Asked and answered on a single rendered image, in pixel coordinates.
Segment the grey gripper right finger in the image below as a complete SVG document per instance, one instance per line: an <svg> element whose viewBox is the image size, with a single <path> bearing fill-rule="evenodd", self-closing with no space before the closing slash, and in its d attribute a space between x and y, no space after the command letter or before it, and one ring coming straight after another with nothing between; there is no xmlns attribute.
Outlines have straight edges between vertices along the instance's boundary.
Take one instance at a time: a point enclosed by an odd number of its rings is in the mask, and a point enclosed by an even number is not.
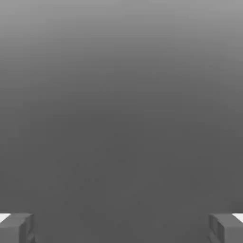
<svg viewBox="0 0 243 243"><path fill-rule="evenodd" d="M209 243L243 243L243 213L209 214Z"/></svg>

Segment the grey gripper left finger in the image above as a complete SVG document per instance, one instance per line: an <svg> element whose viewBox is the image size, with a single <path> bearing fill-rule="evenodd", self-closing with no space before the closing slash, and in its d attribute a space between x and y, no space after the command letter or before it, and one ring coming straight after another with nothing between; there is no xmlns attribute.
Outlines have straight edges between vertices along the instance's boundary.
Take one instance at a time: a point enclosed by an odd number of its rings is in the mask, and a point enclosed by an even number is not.
<svg viewBox="0 0 243 243"><path fill-rule="evenodd" d="M0 213L0 243L36 243L32 213Z"/></svg>

